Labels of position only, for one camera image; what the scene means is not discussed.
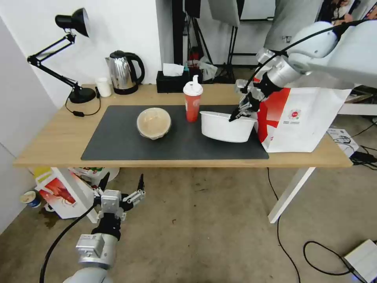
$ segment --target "wooden table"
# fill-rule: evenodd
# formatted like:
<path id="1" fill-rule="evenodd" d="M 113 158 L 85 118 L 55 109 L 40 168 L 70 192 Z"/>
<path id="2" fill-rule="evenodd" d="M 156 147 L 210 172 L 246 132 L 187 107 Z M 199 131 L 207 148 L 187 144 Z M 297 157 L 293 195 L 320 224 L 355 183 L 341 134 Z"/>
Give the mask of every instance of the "wooden table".
<path id="1" fill-rule="evenodd" d="M 233 85 L 204 85 L 201 97 L 202 105 L 236 105 L 238 96 Z M 291 183 L 279 198 L 268 218 L 275 223 L 292 201 L 305 181 L 316 167 L 350 167 L 351 161 L 325 135 L 312 153 L 270 153 L 269 159 L 257 160 L 101 160 L 83 161 L 81 155 L 109 105 L 184 105 L 183 94 L 158 94 L 155 85 L 143 85 L 131 95 L 113 94 L 101 99 L 102 107 L 93 116 L 75 117 L 62 107 L 45 128 L 25 148 L 16 159 L 16 166 L 48 166 L 62 178 L 63 184 L 70 189 L 71 195 L 89 208 L 91 201 L 75 184 L 67 167 L 295 167 L 299 168 Z M 98 108 L 98 100 L 74 105 L 68 103 L 71 110 L 92 113 Z M 92 222 L 97 221 L 93 210 L 88 214 Z"/>

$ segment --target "lamp base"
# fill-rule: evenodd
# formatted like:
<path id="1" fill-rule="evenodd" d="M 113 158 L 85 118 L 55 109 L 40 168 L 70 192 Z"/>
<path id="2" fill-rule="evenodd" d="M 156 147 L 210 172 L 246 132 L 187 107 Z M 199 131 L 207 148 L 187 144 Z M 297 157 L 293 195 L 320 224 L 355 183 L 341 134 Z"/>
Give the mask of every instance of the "lamp base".
<path id="1" fill-rule="evenodd" d="M 72 103 L 85 103 L 91 101 L 96 97 L 95 91 L 91 88 L 82 88 L 79 90 L 72 90 L 70 94 L 70 101 Z"/>

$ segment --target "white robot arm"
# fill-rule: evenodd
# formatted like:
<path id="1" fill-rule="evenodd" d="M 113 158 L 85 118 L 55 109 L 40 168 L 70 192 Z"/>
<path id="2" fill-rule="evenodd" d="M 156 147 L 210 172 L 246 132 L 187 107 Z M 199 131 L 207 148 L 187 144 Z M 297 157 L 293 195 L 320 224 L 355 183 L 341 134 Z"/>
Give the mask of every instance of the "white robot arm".
<path id="1" fill-rule="evenodd" d="M 115 262 L 116 243 L 121 238 L 121 221 L 125 220 L 126 211 L 134 208 L 145 197 L 145 190 L 142 174 L 137 190 L 130 195 L 115 190 L 102 192 L 108 177 L 109 174 L 105 180 L 101 180 L 97 191 L 99 194 L 95 197 L 95 204 L 101 204 L 99 225 L 91 234 L 82 234 L 76 244 L 80 254 L 79 263 L 84 268 L 63 283 L 113 283 L 108 270 Z"/>
<path id="2" fill-rule="evenodd" d="M 289 48 L 288 57 L 261 50 L 258 61 L 264 68 L 256 72 L 267 72 L 259 82 L 236 81 L 236 92 L 243 93 L 243 97 L 229 121 L 257 112 L 259 103 L 268 99 L 271 93 L 312 71 L 326 72 L 344 81 L 377 88 L 377 21 L 357 23 L 356 26 L 348 26 L 341 37 L 339 32 L 327 31 L 308 38 Z M 292 44 L 329 28 L 332 25 L 328 22 L 313 23 L 299 31 Z"/>

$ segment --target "white bowl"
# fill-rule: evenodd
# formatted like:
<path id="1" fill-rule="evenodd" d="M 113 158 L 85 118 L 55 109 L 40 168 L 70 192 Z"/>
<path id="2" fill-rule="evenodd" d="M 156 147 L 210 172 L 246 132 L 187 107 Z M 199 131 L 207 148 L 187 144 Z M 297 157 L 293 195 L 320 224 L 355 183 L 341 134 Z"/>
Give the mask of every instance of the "white bowl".
<path id="1" fill-rule="evenodd" d="M 170 129 L 172 119 L 162 108 L 148 108 L 141 112 L 136 120 L 139 133 L 146 138 L 156 140 L 163 137 Z"/>
<path id="2" fill-rule="evenodd" d="M 253 118 L 241 117 L 229 122 L 230 114 L 200 111 L 203 135 L 226 142 L 247 142 L 256 122 Z"/>

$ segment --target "black desk lamp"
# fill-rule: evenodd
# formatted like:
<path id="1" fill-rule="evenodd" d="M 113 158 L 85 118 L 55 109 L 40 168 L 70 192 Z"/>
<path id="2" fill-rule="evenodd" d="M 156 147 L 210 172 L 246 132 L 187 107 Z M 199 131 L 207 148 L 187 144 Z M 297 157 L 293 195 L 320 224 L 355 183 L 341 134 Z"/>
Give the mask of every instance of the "black desk lamp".
<path id="1" fill-rule="evenodd" d="M 42 71 L 45 71 L 46 73 L 50 74 L 51 76 L 54 76 L 55 78 L 61 80 L 62 82 L 68 84 L 72 87 L 71 94 L 69 96 L 70 101 L 72 103 L 84 103 L 92 100 L 95 98 L 95 91 L 91 88 L 82 88 L 79 86 L 79 83 L 75 80 L 69 79 L 65 76 L 59 75 L 58 73 L 50 70 L 49 68 L 42 65 L 42 62 L 51 56 L 55 55 L 56 53 L 62 51 L 63 49 L 67 48 L 68 46 L 75 43 L 76 35 L 72 33 L 72 30 L 75 29 L 77 32 L 81 33 L 82 35 L 89 37 L 88 31 L 89 31 L 89 19 L 88 15 L 86 14 L 86 11 L 84 8 L 78 9 L 75 11 L 72 16 L 65 16 L 65 15 L 57 15 L 55 17 L 55 22 L 58 25 L 58 27 L 64 29 L 64 31 L 67 33 L 62 39 L 58 40 L 57 42 L 51 44 L 50 46 L 46 47 L 45 49 L 39 51 L 38 53 L 29 56 L 27 58 L 28 63 L 32 64 L 33 66 L 36 66 L 37 68 L 41 69 Z M 59 48 L 56 51 L 53 51 L 51 53 L 46 53 L 47 50 L 54 47 L 55 45 L 59 44 L 60 42 L 68 40 L 69 43 L 65 46 Z"/>

